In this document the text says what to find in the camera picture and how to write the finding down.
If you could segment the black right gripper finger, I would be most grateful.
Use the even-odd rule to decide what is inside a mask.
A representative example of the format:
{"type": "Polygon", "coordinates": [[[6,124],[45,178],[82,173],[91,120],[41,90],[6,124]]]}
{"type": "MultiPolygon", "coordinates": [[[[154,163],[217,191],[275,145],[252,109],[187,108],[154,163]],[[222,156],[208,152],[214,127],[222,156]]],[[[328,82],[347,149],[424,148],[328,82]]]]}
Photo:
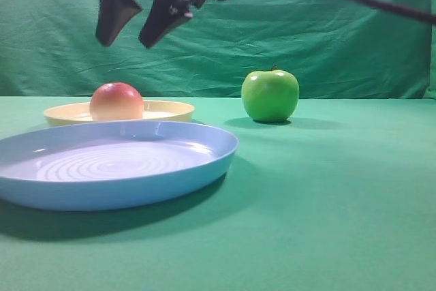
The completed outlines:
{"type": "Polygon", "coordinates": [[[124,26],[141,11],[135,0],[99,0],[95,37],[102,46],[111,46],[124,26]]]}
{"type": "Polygon", "coordinates": [[[138,39],[145,48],[151,49],[169,32],[190,20],[191,10],[186,0],[153,0],[138,39]]]}

